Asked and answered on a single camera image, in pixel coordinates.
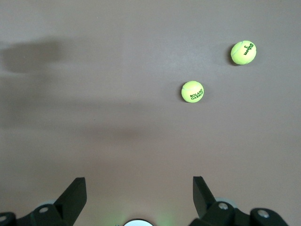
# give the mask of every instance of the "white round object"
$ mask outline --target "white round object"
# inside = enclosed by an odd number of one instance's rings
[[[131,220],[127,222],[124,226],[153,226],[145,220]]]

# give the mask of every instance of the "gray surface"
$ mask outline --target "gray surface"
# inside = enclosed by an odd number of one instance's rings
[[[0,2],[0,212],[85,176],[76,225],[197,217],[192,177],[301,222],[301,1]],[[230,48],[251,40],[253,62]],[[182,101],[197,80],[205,95]]]

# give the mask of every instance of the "tennis ball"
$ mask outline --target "tennis ball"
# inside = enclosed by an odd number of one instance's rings
[[[189,81],[183,85],[182,97],[189,103],[195,103],[202,99],[204,95],[204,88],[201,83],[197,81]]]
[[[256,46],[250,41],[241,41],[231,50],[232,60],[238,65],[246,65],[254,60],[256,56]]]

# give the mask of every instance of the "black bracket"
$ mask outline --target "black bracket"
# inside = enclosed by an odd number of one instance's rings
[[[190,226],[288,226],[272,210],[256,208],[247,215],[229,203],[217,202],[202,177],[193,178],[193,201],[199,218]]]
[[[72,226],[86,202],[85,178],[76,178],[54,204],[39,206],[20,219],[12,212],[0,213],[0,226]]]

